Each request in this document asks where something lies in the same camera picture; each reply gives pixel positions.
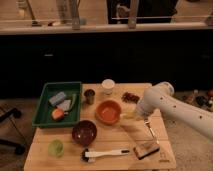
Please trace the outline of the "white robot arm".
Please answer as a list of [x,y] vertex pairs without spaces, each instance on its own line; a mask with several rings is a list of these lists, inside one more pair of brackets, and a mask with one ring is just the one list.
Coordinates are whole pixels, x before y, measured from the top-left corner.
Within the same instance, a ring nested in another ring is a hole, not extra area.
[[148,118],[155,109],[159,109],[213,140],[213,113],[181,102],[173,95],[174,87],[169,82],[151,86],[144,91],[135,112],[143,118]]

